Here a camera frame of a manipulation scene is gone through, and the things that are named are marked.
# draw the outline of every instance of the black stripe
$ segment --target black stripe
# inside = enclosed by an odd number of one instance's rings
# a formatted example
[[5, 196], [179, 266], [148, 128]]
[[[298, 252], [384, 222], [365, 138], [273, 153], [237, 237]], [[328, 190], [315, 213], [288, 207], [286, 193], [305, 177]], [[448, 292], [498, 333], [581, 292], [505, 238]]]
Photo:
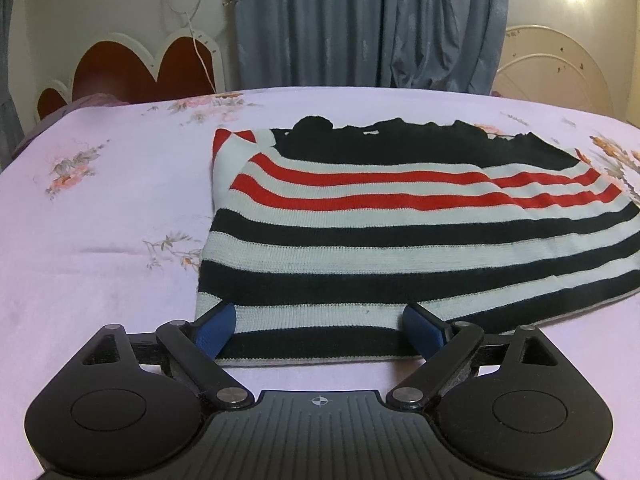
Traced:
[[595, 269], [640, 251], [640, 232], [609, 247], [529, 264], [411, 274], [284, 274], [204, 260], [198, 291], [235, 304], [411, 303]]
[[[378, 133], [364, 133], [373, 130]], [[325, 164], [386, 166], [438, 162], [472, 164], [479, 168], [529, 164], [548, 170], [565, 170], [579, 162], [534, 134], [489, 139], [483, 130], [462, 121], [438, 126], [435, 123], [407, 124], [402, 119], [393, 119], [366, 128], [334, 129], [325, 118], [307, 117], [298, 121], [275, 147], [286, 158]]]
[[291, 130], [283, 130], [280, 128], [271, 128], [271, 133], [273, 134], [273, 138], [276, 141], [276, 144], [282, 142], [286, 135], [289, 134]]
[[616, 278], [565, 288], [460, 319], [478, 324], [485, 332], [497, 334], [514, 330], [521, 324], [536, 323], [613, 300], [638, 288], [640, 270], [632, 270]]
[[[640, 270], [617, 278], [588, 283], [527, 301], [479, 312], [463, 319], [487, 333], [514, 330], [570, 314], [594, 304], [618, 298], [640, 285]], [[312, 359], [337, 357], [413, 356], [416, 352], [397, 330], [377, 327], [314, 327], [261, 330], [234, 335], [219, 359]]]
[[414, 356], [398, 330], [373, 326], [304, 327], [235, 334], [217, 359]]
[[603, 231], [636, 217], [638, 206], [630, 202], [619, 212], [571, 220], [553, 218], [452, 225], [409, 225], [366, 228], [313, 228], [254, 222], [229, 209], [219, 209], [212, 231], [239, 240], [289, 247], [416, 247], [423, 245], [488, 245], [585, 235]]

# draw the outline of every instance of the white wall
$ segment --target white wall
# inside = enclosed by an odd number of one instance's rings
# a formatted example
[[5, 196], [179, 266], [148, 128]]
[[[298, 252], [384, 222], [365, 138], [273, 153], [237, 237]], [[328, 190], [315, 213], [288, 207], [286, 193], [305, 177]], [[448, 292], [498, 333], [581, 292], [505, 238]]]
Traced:
[[[171, 0], [176, 9], [193, 9], [196, 0]], [[225, 69], [229, 43], [224, 0], [202, 0], [193, 26], [216, 40]], [[94, 41], [108, 32], [123, 32], [155, 54], [165, 38], [186, 20], [169, 8], [167, 0], [27, 0], [30, 39], [36, 83], [42, 90], [52, 78], [67, 83], [78, 60]], [[225, 81], [233, 88], [235, 75], [225, 70]]]
[[508, 25], [545, 25], [580, 43], [604, 74], [625, 120], [636, 49], [636, 0], [509, 0]]
[[[180, 0], [172, 1], [181, 5]], [[237, 65], [225, 15], [230, 8], [223, 7], [223, 1], [203, 0], [193, 24], [220, 44], [226, 86], [232, 89], [238, 81]], [[12, 60], [12, 69], [14, 81], [18, 72], [24, 72], [27, 81], [33, 78], [21, 68], [27, 65], [30, 44], [36, 94], [52, 78], [68, 82], [79, 57], [107, 32], [129, 34], [154, 53], [169, 33], [185, 25], [167, 0], [26, 0], [25, 10], [29, 26], [20, 27], [26, 28], [29, 42], [22, 34], [18, 43], [26, 47], [20, 63]], [[635, 51], [636, 0], [510, 0], [508, 25], [529, 24], [556, 28], [581, 43], [604, 72], [616, 117], [624, 119]], [[27, 87], [14, 95], [19, 110], [33, 107], [34, 92]]]
[[25, 133], [35, 125], [38, 95], [32, 60], [25, 0], [14, 0], [9, 29], [9, 92]]
[[636, 60], [634, 61], [634, 71], [631, 78], [631, 91], [626, 107], [626, 120], [640, 128], [640, 0], [638, 1], [637, 13], [638, 24], [636, 26]]

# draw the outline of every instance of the bed frame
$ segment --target bed frame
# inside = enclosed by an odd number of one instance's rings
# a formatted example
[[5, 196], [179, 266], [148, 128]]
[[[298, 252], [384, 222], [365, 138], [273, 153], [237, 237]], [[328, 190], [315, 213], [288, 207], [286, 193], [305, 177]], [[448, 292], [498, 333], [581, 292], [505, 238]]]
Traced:
[[587, 50], [548, 27], [509, 27], [494, 94], [613, 117], [609, 87]]
[[[218, 44], [199, 30], [194, 31], [194, 38], [216, 93], [225, 92]], [[60, 80], [46, 85], [36, 104], [36, 116], [41, 120], [73, 100], [98, 92], [131, 104], [214, 93], [188, 28], [167, 37], [156, 56], [130, 36], [112, 32], [84, 53], [68, 85]]]

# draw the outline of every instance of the bed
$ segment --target bed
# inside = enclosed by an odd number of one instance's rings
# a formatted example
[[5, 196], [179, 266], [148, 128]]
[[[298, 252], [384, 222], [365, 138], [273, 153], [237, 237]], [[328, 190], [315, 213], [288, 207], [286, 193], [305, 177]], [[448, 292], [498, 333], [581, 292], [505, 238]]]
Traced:
[[[148, 332], [171, 319], [193, 319], [200, 250], [214, 204], [255, 153], [245, 143], [226, 142], [218, 153], [226, 163], [212, 176], [211, 145], [219, 127], [290, 128], [302, 117], [321, 115], [335, 126], [401, 117], [414, 123], [462, 120], [506, 136], [533, 131], [546, 142], [578, 148], [640, 203], [638, 130], [603, 115], [405, 89], [197, 93], [205, 95], [75, 110], [34, 139], [0, 176], [4, 478], [31, 479], [42, 471], [24, 436], [24, 412], [98, 328], [117, 322], [130, 333]], [[62, 105], [70, 96], [60, 97]], [[542, 327], [612, 411], [614, 434], [599, 467], [609, 480], [634, 479], [640, 467], [639, 306], [640, 298], [631, 296]], [[375, 388], [384, 395], [419, 364], [228, 371], [256, 395], [267, 388]]]

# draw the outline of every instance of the blue curtain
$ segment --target blue curtain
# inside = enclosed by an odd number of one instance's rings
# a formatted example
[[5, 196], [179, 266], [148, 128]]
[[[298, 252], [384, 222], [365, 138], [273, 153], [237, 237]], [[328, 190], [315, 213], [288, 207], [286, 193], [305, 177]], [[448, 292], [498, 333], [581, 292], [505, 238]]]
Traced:
[[24, 137], [14, 100], [9, 94], [9, 25], [14, 0], [2, 0], [0, 7], [0, 172], [11, 162], [11, 155]]
[[237, 0], [242, 88], [386, 86], [488, 94], [508, 0]]

